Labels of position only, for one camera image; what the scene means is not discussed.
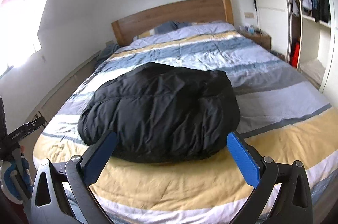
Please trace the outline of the left hand blue white glove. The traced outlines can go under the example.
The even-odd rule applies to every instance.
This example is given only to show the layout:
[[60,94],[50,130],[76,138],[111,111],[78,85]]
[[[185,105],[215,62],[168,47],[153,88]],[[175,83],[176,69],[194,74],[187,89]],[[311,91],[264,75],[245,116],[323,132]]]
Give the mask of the left hand blue white glove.
[[21,150],[14,150],[13,160],[1,160],[1,190],[16,205],[26,203],[33,190],[29,163]]

